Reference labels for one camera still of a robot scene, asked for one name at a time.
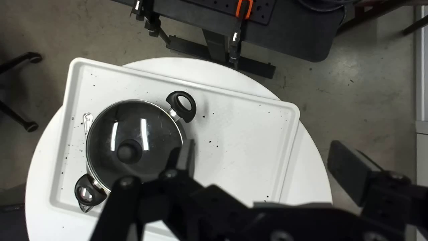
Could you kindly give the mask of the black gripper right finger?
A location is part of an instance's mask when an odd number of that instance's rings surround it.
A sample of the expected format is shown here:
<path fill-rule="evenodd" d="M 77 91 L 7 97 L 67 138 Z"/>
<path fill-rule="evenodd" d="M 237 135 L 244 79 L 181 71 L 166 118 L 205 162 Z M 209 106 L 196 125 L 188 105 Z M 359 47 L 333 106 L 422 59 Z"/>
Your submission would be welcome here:
<path fill-rule="evenodd" d="M 383 169 L 363 151 L 333 141 L 328 170 L 363 216 L 391 224 L 428 224 L 428 188 Z"/>

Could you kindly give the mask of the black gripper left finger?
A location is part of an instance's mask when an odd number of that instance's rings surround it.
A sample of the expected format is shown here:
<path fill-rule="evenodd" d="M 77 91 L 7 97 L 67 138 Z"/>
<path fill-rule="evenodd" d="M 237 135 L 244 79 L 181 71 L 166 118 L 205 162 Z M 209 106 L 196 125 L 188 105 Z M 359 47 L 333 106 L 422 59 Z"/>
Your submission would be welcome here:
<path fill-rule="evenodd" d="M 142 241 L 141 188 L 137 177 L 123 177 L 114 184 L 90 241 Z"/>

